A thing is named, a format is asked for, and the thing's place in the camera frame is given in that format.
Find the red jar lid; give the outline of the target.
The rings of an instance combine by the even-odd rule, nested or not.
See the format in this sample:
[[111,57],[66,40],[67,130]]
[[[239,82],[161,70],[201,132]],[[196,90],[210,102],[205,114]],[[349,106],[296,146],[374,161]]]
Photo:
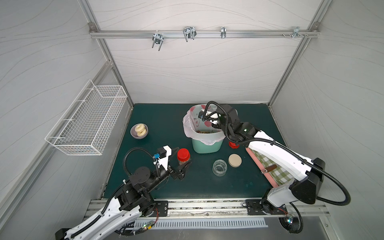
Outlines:
[[229,146],[232,148],[232,149],[238,149],[240,147],[240,145],[238,144],[235,144],[233,142],[229,142]]

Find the beige lid glass peanut jar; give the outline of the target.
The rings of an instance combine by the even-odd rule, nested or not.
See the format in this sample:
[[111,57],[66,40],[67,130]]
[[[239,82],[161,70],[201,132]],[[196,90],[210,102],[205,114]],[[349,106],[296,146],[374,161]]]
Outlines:
[[213,173],[217,177],[222,177],[228,169],[227,163],[224,160],[216,160],[213,164]]

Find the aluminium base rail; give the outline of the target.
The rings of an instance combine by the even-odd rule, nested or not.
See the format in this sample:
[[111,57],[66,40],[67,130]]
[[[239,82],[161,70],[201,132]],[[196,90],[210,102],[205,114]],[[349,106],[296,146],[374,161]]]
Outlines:
[[[91,200],[83,220],[101,209],[106,199]],[[246,218],[246,217],[285,217],[286,213],[297,216],[297,212],[290,204],[280,207],[270,215],[256,209],[255,204],[260,198],[221,198],[221,199],[155,199],[160,215],[169,219],[176,218]],[[324,203],[317,202],[307,205],[295,202],[302,217],[330,216],[329,210]]]

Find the metal hook clamp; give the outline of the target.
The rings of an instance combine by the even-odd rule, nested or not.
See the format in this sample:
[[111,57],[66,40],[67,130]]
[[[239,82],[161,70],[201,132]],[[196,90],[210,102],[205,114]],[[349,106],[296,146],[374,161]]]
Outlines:
[[184,28],[183,35],[185,37],[186,42],[188,42],[189,39],[194,40],[197,35],[196,28],[193,26]]

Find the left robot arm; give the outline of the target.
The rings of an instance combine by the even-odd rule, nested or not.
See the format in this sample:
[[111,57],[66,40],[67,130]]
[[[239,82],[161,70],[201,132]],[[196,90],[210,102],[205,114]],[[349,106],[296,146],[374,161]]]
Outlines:
[[112,233],[128,236],[126,227],[139,217],[159,215],[157,204],[151,191],[169,177],[183,180],[192,160],[173,167],[169,164],[179,149],[164,146],[151,156],[155,170],[139,167],[134,173],[124,166],[128,178],[107,199],[104,207],[81,224],[56,232],[57,240],[103,240]]

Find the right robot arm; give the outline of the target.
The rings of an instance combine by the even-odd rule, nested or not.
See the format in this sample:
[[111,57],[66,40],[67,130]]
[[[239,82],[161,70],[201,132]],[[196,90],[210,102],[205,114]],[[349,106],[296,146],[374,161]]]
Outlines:
[[[283,205],[296,201],[313,205],[319,200],[335,206],[347,206],[351,202],[349,191],[339,180],[325,171],[323,160],[303,157],[275,141],[253,124],[242,122],[237,111],[230,105],[210,101],[199,112],[198,117],[204,122],[210,122],[213,128],[222,130],[231,143],[246,146],[266,156],[293,177],[287,183],[268,190],[256,204],[256,208],[265,214],[270,215]],[[345,195],[344,200],[333,201],[318,195],[325,178],[341,189]]]

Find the aluminium crossbar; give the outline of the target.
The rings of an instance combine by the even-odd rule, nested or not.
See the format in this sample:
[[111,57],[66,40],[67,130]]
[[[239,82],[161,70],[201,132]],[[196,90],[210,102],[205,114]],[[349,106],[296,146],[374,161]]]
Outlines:
[[[284,38],[282,34],[290,34],[293,30],[229,30],[225,39],[261,39]],[[195,39],[221,39],[221,30],[196,30]],[[309,38],[317,38],[321,32],[300,30],[309,35]],[[158,31],[97,31],[90,33],[93,39],[152,39],[155,33],[163,35],[164,39],[183,39],[182,30],[158,30]]]

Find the metal u-bolt clamp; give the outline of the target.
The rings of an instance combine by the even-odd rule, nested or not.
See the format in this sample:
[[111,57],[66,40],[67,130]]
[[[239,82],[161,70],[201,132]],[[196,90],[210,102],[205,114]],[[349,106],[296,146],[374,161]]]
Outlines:
[[162,45],[163,45],[163,42],[164,42],[164,37],[163,37],[163,35],[161,35],[161,34],[159,34],[159,33],[155,33],[155,34],[153,35],[152,40],[153,40],[152,48],[154,48],[155,45],[158,45],[158,46],[159,46],[159,47],[158,47],[158,51],[160,51],[160,50],[161,50],[161,47],[162,47]]

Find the grey bowl with buns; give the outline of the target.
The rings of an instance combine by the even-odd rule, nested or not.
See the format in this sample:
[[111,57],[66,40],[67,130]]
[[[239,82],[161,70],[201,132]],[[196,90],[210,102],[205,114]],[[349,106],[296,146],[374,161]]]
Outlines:
[[130,130],[130,134],[134,139],[141,140],[148,135],[148,126],[146,124],[135,124]]

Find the white vent strip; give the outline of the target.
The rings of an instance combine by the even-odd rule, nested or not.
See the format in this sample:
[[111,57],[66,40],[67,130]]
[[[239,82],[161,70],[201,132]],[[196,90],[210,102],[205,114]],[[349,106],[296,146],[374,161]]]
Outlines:
[[268,227],[264,218],[159,219],[153,226],[155,230],[251,229]]

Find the metal bracket clamp right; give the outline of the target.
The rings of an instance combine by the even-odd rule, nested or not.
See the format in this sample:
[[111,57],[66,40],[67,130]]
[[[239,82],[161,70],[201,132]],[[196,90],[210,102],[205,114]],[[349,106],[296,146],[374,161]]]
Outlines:
[[295,39],[295,38],[304,39],[304,38],[308,38],[309,37],[308,34],[300,32],[300,28],[299,27],[294,28],[292,33],[290,33],[288,35],[282,34],[282,36],[284,38],[290,38],[290,39]]

